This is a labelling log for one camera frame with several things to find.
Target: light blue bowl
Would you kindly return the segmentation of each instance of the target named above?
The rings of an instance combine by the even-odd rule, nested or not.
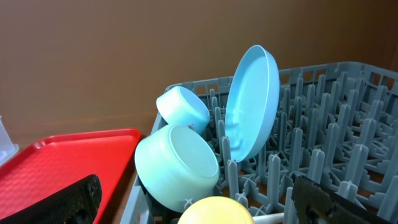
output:
[[[236,69],[226,105],[225,134],[232,159],[250,159],[264,146],[274,124],[279,91],[275,59],[260,45],[252,46]]]
[[[188,126],[201,134],[210,121],[206,105],[193,92],[175,86],[156,99],[156,107],[168,124]]]
[[[185,200],[212,196],[220,176],[210,146],[186,126],[168,124],[143,139],[134,160],[148,192],[176,212],[184,211]]]

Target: plastic peg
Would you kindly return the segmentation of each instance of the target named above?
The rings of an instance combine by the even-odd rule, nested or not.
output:
[[[194,131],[193,124],[188,124],[188,128],[190,128],[192,131]]]
[[[384,173],[383,180],[381,181],[381,190],[380,192],[386,192],[388,186],[391,183],[393,176],[398,174],[398,145],[395,145],[394,152],[392,153],[390,163],[387,166],[387,170]]]
[[[334,81],[331,86],[331,101],[329,106],[329,113],[331,114],[336,114],[337,101],[340,98],[338,93],[339,85],[338,81]]]
[[[372,107],[369,112],[369,118],[375,119],[377,122],[379,122],[383,107],[384,107],[383,101],[374,100],[372,102]]]
[[[357,186],[351,183],[351,181],[341,181],[337,194],[350,202],[354,202],[357,191]]]
[[[289,112],[287,113],[287,117],[290,119],[293,116],[294,116],[294,106],[291,106],[289,108]]]
[[[296,84],[296,97],[301,97],[303,95],[303,77],[299,76],[297,78],[297,84]]]
[[[223,120],[219,120],[217,122],[217,137],[218,137],[218,145],[220,146],[220,156],[223,158],[223,137],[225,137],[225,124]]]
[[[313,103],[315,101],[315,85],[311,84],[308,86],[307,99],[305,102],[305,115],[310,114],[310,110],[313,108]]]
[[[286,201],[285,201],[285,212],[284,212],[284,224],[297,224],[299,219],[296,215],[296,208],[292,200],[293,187],[288,187],[286,190]]]
[[[290,148],[289,156],[289,171],[293,172],[300,167],[300,154],[301,154],[301,141],[302,141],[303,131],[300,128],[293,129],[292,135],[292,147]]]
[[[318,129],[322,131],[326,129],[326,123],[328,121],[329,105],[330,105],[329,102],[330,102],[330,94],[324,93],[322,95],[322,102],[318,117]]]
[[[324,167],[329,167],[333,165],[333,159],[335,158],[335,151],[339,133],[339,126],[336,123],[328,125],[328,131],[326,132],[326,141],[323,145],[323,152],[326,155]]]
[[[346,135],[350,109],[351,108],[348,105],[342,105],[340,108],[340,113],[339,113],[338,119],[337,119],[337,124],[340,127],[340,133],[339,133],[339,138],[338,138],[338,142],[340,144],[343,143],[345,135]]]
[[[340,78],[339,78],[339,89],[338,89],[338,95],[339,95],[339,100],[343,101],[344,100],[344,91],[346,88],[346,84],[347,84],[347,72],[342,72],[340,74]]]
[[[235,161],[227,161],[228,169],[228,185],[229,185],[229,197],[235,199],[235,195],[239,193],[238,184],[238,165]]]
[[[326,76],[320,75],[318,78],[318,85],[317,85],[317,94],[315,95],[316,103],[321,103],[321,98],[323,93],[325,92],[325,85],[326,85]]]
[[[377,122],[373,119],[366,118],[363,122],[361,128],[361,135],[358,139],[358,144],[364,144],[366,147],[370,148],[374,134],[376,133]]]
[[[300,126],[302,105],[303,105],[303,99],[299,96],[296,96],[296,98],[294,98],[294,120],[293,120],[295,128]]]
[[[231,160],[231,147],[229,145],[228,137],[223,136],[221,138],[221,150],[223,151],[221,155],[224,163],[224,172],[225,172],[224,176],[226,181],[228,181],[228,169],[226,168],[226,164],[229,160]]]
[[[301,116],[301,121],[300,121],[300,125],[298,126],[299,128],[301,128],[302,130],[306,129],[308,126],[308,118],[306,118],[305,116]]]
[[[290,106],[290,88],[284,89],[284,102],[282,104],[282,111],[285,113],[289,112]]]
[[[286,135],[286,144],[290,144],[290,140],[292,140],[292,133],[289,132]]]
[[[374,100],[383,100],[386,97],[387,87],[380,85],[377,87],[376,94],[374,95]]]
[[[217,97],[213,96],[211,98],[211,109],[214,111],[217,106],[218,106]]]
[[[358,90],[358,104],[356,105],[356,110],[359,110],[363,96],[365,94],[365,81],[362,78],[357,79],[355,83],[355,89]]]
[[[280,172],[280,158],[271,154],[268,157],[269,171],[267,183],[267,198],[272,206],[278,204],[279,200],[279,172]]]
[[[284,100],[284,89],[285,88],[280,88],[279,89],[279,102],[278,102],[278,104],[280,104],[280,102]]]
[[[398,119],[395,119],[390,125],[390,127],[394,128],[393,130],[394,136],[398,138]]]
[[[275,134],[277,133],[278,125],[279,125],[279,117],[276,117],[275,121],[274,121],[274,125],[272,126],[272,129],[271,129],[271,136],[275,136]]]
[[[318,110],[312,108],[308,117],[309,124],[307,126],[307,134],[305,135],[305,147],[313,149],[317,138]]]
[[[351,155],[351,159],[347,164],[345,181],[351,181],[355,186],[359,186],[362,171],[368,158],[369,149],[362,144],[356,144]]]
[[[320,183],[322,176],[323,161],[325,153],[319,149],[314,149],[311,155],[310,168],[308,169],[308,178],[316,183]]]
[[[394,176],[377,215],[391,223],[398,222],[398,176]]]
[[[210,98],[213,98],[216,96],[216,91],[214,91],[214,89],[210,90]]]
[[[215,126],[216,132],[217,132],[217,130],[218,130],[217,125],[218,125],[218,121],[219,121],[219,120],[221,120],[221,109],[220,109],[220,107],[217,106],[217,107],[214,109],[214,121],[215,121],[215,124],[216,124],[216,126]]]
[[[348,118],[348,126],[350,127],[353,125],[354,122],[354,115],[356,112],[355,108],[356,105],[358,104],[358,94],[359,94],[358,90],[349,91],[347,104],[351,108],[351,110],[349,111],[349,118]]]
[[[261,180],[263,180],[266,176],[266,160],[266,146],[264,145],[264,147],[259,152],[259,162],[257,167],[257,173],[260,177],[260,182],[262,182]]]
[[[193,198],[185,199],[184,210],[188,209],[193,204]]]
[[[279,134],[278,134],[278,150],[280,152],[285,151],[285,138],[286,138],[286,124],[287,124],[287,114],[282,112],[279,120]]]
[[[395,130],[394,137],[392,137],[391,144],[388,148],[388,153],[387,153],[388,159],[391,159],[392,154],[394,153],[397,145],[398,145],[398,129]]]
[[[235,194],[235,200],[237,202],[239,202],[241,205],[243,205],[245,208],[249,208],[249,200],[246,197],[245,193],[241,193],[241,194],[236,193]]]

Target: plastic dishware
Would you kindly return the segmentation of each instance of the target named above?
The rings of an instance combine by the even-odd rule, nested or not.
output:
[[[236,69],[226,104],[225,134],[231,141],[232,159],[250,159],[264,146],[274,124],[279,91],[275,59],[260,45],[252,46]]]
[[[178,224],[254,224],[249,211],[240,203],[227,197],[208,197],[193,205],[182,214]]]
[[[134,159],[147,191],[176,212],[184,211],[186,200],[211,196],[220,176],[210,146],[186,126],[168,124],[143,139]]]
[[[95,174],[102,189],[99,223],[140,138],[139,130],[117,129],[34,142],[0,167],[0,220]]]
[[[332,179],[336,179],[337,182],[341,182],[341,185],[336,186],[332,183],[330,178],[328,178],[328,180],[325,182],[326,185],[331,189],[334,189],[334,191],[336,191],[338,188],[343,189],[344,191],[342,191],[342,193],[344,195],[349,195],[350,197],[353,197],[351,190],[356,188],[354,184],[355,181],[356,183],[360,183],[359,185],[362,187],[371,186],[368,188],[368,190],[376,195],[379,195],[379,192],[386,193],[386,190],[388,189],[390,189],[390,192],[393,192],[391,189],[398,188],[398,185],[394,185],[396,183],[392,181],[393,176],[396,173],[394,172],[394,169],[396,168],[396,162],[389,163],[389,161],[398,160],[398,157],[394,157],[398,156],[398,153],[393,154],[393,152],[398,151],[393,150],[394,147],[391,147],[397,145],[395,142],[397,142],[398,139],[398,132],[395,131],[398,130],[398,120],[396,120],[396,118],[398,118],[398,110],[394,109],[398,107],[398,97],[396,97],[398,95],[398,88],[396,87],[398,86],[396,83],[394,86],[383,85],[385,83],[388,84],[389,81],[397,80],[397,72],[359,62],[337,62],[279,70],[279,74],[280,82],[284,83],[280,86],[280,94],[283,93],[283,96],[281,96],[279,102],[279,119],[274,126],[275,130],[273,132],[273,138],[269,139],[270,144],[267,145],[267,152],[265,152],[264,148],[262,149],[264,151],[260,152],[259,158],[256,160],[255,165],[252,162],[250,163],[250,166],[247,166],[247,164],[236,164],[232,162],[232,166],[227,167],[226,170],[223,170],[223,168],[220,167],[220,176],[226,175],[226,172],[229,170],[236,172],[236,168],[238,168],[238,170],[239,168],[245,169],[245,174],[249,172],[249,174],[254,175],[257,179],[263,178],[265,175],[268,175],[268,177],[278,177],[280,174],[283,174],[285,171],[287,171],[285,174],[285,180],[293,182],[293,180],[290,178],[291,174],[297,174],[297,172],[302,170],[298,170],[300,167],[296,168],[296,165],[300,164],[300,161],[303,157],[303,159],[312,163],[312,165],[309,164],[309,167],[314,168],[312,169],[313,172],[308,171],[311,173],[310,176],[319,178],[319,173],[327,173]],[[221,114],[224,111],[222,109],[221,111],[218,110],[217,107],[226,107],[232,79],[232,77],[222,77],[209,80],[179,83],[176,85],[203,86],[206,87],[207,90],[218,85],[219,88],[217,95],[215,95],[213,91],[210,92],[211,97],[217,97],[217,104],[210,104],[210,100],[207,103],[209,103],[208,106],[210,112],[214,111],[217,112],[215,115],[219,115],[218,113]],[[201,96],[201,99],[205,100],[206,97],[210,99],[209,96]],[[305,113],[292,114],[292,112],[298,111],[305,111]],[[335,123],[329,124],[328,117],[332,115],[334,118],[336,118],[334,121]],[[222,116],[217,116],[216,122],[220,121],[221,119]],[[294,126],[300,125],[300,128],[292,128],[291,119],[295,123]],[[213,138],[211,142],[209,141],[212,146],[217,146],[220,140],[225,138],[224,123],[220,122],[218,124],[219,125],[217,126],[207,127],[212,133],[219,133],[216,138]],[[152,132],[156,132],[164,125],[165,122],[162,120],[160,114],[158,114],[154,122]],[[324,141],[313,138],[317,136],[317,134],[315,134],[317,131],[326,133],[326,139],[332,139],[332,141]],[[350,134],[352,131],[354,131],[356,135],[358,133],[362,135],[363,138],[361,138],[361,141],[358,142],[358,137]],[[346,138],[339,138],[339,136],[344,135],[344,133],[346,133]],[[230,152],[228,141],[227,139],[224,140],[224,144],[222,144],[221,147],[224,145],[225,149],[227,149],[225,151]],[[341,142],[344,142],[344,145],[347,146],[344,147],[344,151],[348,151],[348,154],[339,153],[338,145],[341,145]],[[334,148],[335,144],[337,145],[336,153],[333,151],[332,153],[323,154],[320,152],[321,150],[316,149],[328,149],[328,147]],[[367,144],[371,144],[370,147],[375,148],[375,150],[369,150],[368,152],[367,150],[364,150],[365,145]],[[276,159],[274,155],[275,152],[277,153],[286,150],[290,150],[290,152],[300,152],[300,149],[303,146],[309,149],[310,152],[312,150],[312,153],[304,153],[301,155],[298,153],[296,155],[290,155],[288,158],[285,157],[280,159]],[[270,166],[268,160],[269,158],[263,157],[264,155],[269,155],[269,153],[273,154],[273,160]],[[344,181],[346,175],[341,176],[340,170],[350,165],[350,163],[357,164],[358,160],[356,158],[359,157],[355,155],[362,155],[363,153],[369,153],[369,155],[372,154],[373,156],[376,156],[381,164],[375,164],[373,156],[361,157],[366,161],[365,166],[364,168],[362,166],[351,166],[355,169],[350,169],[351,172],[349,172],[349,176],[355,177],[355,181],[352,180],[351,183],[348,184],[347,181]],[[336,167],[337,169],[327,169],[327,167]],[[380,182],[382,178],[379,176],[379,174],[387,172],[387,174],[390,175],[387,175],[383,178],[383,180],[385,180],[383,184],[375,184],[368,177],[365,179],[363,177],[361,180],[356,178],[358,176],[361,177],[361,173],[364,170],[367,170],[368,172],[370,170],[374,171],[373,179],[376,178]],[[231,184],[221,184],[220,190],[224,191],[230,186],[238,185],[241,177],[244,176],[244,174],[233,175],[233,178],[229,178]],[[269,184],[273,185],[277,179],[278,178],[269,180]],[[253,186],[250,181],[246,183],[250,186]],[[268,194],[264,190],[253,193],[251,187],[238,188],[235,189],[235,191],[244,193],[246,196],[250,195],[251,199],[261,202],[256,206],[250,207],[250,211],[255,214],[261,213],[261,211],[263,212],[264,207],[268,206],[270,203],[275,205],[275,203],[278,202],[278,199],[274,200],[275,197],[271,199],[266,195],[270,195],[270,197],[272,197],[271,195],[282,195],[281,191],[286,192],[289,190],[287,189],[289,185],[282,184],[280,181],[279,186],[280,187],[273,188],[273,190],[271,190],[271,192],[273,192],[272,194]],[[153,219],[154,215],[157,217],[163,216],[165,217],[164,220],[166,220],[167,217],[173,216],[173,214],[170,213],[169,210],[164,209],[163,206],[157,206],[157,203],[152,197],[146,197],[147,192],[145,189],[143,189],[144,187],[137,177],[127,203],[127,207],[130,209],[126,209],[123,213],[123,224],[136,222],[136,217],[139,217],[139,214],[141,214],[141,220],[144,220],[144,217],[147,217],[147,220],[151,220]],[[215,189],[215,195],[221,194],[222,193],[218,189]],[[246,196],[241,195],[241,200],[247,200],[248,198]],[[356,198],[360,199],[360,202],[356,200],[358,205],[379,209],[379,213],[384,214],[383,218],[386,220],[390,220],[391,218],[391,220],[393,220],[394,213],[389,213],[388,211],[389,208],[393,208],[395,206],[394,204],[397,203],[397,201],[391,199],[391,197],[367,198],[357,195]],[[292,212],[292,209],[289,209],[289,206],[282,206],[281,204],[278,204],[278,207],[279,211],[285,210],[285,215],[288,217],[287,220],[284,220],[286,223],[293,223],[293,221],[297,218],[295,211]]]
[[[190,90],[175,86],[156,99],[156,107],[168,124],[193,125],[201,134],[210,121],[206,105]]]

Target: clear plastic container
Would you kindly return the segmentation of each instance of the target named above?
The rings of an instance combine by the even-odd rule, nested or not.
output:
[[[14,156],[18,149],[19,146],[12,143],[4,125],[2,125],[0,116],[0,166]]]

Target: light blue plate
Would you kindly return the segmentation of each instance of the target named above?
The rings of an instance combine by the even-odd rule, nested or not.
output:
[[[252,46],[236,69],[226,104],[225,133],[232,159],[250,159],[264,146],[274,124],[279,90],[275,59],[260,45]]]

